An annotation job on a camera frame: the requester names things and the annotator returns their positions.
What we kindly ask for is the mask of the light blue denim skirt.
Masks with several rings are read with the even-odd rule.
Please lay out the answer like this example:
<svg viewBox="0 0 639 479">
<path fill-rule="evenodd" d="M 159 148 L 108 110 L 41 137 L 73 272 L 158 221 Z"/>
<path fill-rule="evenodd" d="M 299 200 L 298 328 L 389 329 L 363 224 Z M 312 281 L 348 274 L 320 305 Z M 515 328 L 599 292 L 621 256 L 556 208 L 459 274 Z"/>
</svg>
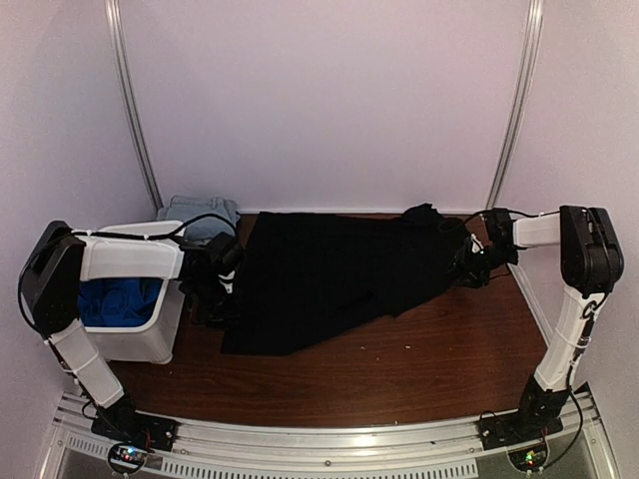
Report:
<svg viewBox="0 0 639 479">
<path fill-rule="evenodd" d="M 241 218 L 238 205 L 222 197 L 197 198 L 174 195 L 169 203 L 159 209 L 157 221 L 180 221 L 185 223 L 195 217 L 206 218 L 191 223 L 185 228 L 184 237 L 193 242 L 205 243 L 220 233 L 234 237 L 234 227 Z"/>
</svg>

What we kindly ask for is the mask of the black garment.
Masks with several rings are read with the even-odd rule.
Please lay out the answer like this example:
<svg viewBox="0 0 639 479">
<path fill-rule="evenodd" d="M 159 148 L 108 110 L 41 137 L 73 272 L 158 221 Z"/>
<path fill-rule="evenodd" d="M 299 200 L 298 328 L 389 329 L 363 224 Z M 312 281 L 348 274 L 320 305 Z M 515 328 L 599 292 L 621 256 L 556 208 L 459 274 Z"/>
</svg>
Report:
<svg viewBox="0 0 639 479">
<path fill-rule="evenodd" d="M 392 219 L 262 212 L 236 283 L 240 318 L 221 351 L 285 356 L 399 316 L 453 286 L 468 237 L 430 204 Z"/>
</svg>

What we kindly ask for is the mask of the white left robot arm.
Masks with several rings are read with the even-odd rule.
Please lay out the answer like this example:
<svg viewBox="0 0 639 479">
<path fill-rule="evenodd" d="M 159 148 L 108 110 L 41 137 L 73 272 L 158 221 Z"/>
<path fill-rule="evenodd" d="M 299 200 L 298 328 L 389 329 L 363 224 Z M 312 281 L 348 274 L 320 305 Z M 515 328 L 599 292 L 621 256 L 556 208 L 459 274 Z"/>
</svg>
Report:
<svg viewBox="0 0 639 479">
<path fill-rule="evenodd" d="M 229 299 L 244 250 L 235 236 L 219 234 L 205 245 L 184 238 L 186 224 L 150 222 L 96 232 L 48 224 L 18 281 L 18 302 L 27 322 L 59 355 L 99 407 L 108 409 L 106 428 L 123 443 L 144 432 L 138 414 L 122 404 L 125 390 L 81 321 L 81 283 L 95 279 L 149 277 L 171 283 L 200 303 L 216 308 Z"/>
</svg>

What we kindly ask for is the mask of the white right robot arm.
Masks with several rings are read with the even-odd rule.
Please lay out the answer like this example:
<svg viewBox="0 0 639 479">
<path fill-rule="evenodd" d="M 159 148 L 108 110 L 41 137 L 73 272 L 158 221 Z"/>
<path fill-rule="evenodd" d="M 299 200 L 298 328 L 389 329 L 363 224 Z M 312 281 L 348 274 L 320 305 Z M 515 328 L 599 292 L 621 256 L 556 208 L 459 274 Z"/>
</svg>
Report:
<svg viewBox="0 0 639 479">
<path fill-rule="evenodd" d="M 469 236 L 449 267 L 471 287 L 487 285 L 491 273 L 503 265 L 516 265 L 522 251 L 559 247 L 563 303 L 533 383 L 543 393 L 564 394 L 600 311 L 623 273 L 624 257 L 611 218 L 603 208 L 580 206 L 561 206 L 538 215 L 506 208 L 476 215 L 483 220 L 489 244 Z"/>
</svg>

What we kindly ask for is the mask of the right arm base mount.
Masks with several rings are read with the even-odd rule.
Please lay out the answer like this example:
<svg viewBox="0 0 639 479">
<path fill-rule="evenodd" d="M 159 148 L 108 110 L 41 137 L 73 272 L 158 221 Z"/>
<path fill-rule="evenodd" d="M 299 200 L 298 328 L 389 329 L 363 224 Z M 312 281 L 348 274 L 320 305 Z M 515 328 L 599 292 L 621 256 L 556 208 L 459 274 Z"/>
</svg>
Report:
<svg viewBox="0 0 639 479">
<path fill-rule="evenodd" d="M 566 390 L 528 391 L 514 412 L 484 411 L 476 422 L 483 450 L 505 448 L 518 472 L 541 472 L 550 463 L 548 437 L 563 430 L 560 414 L 567 399 Z"/>
</svg>

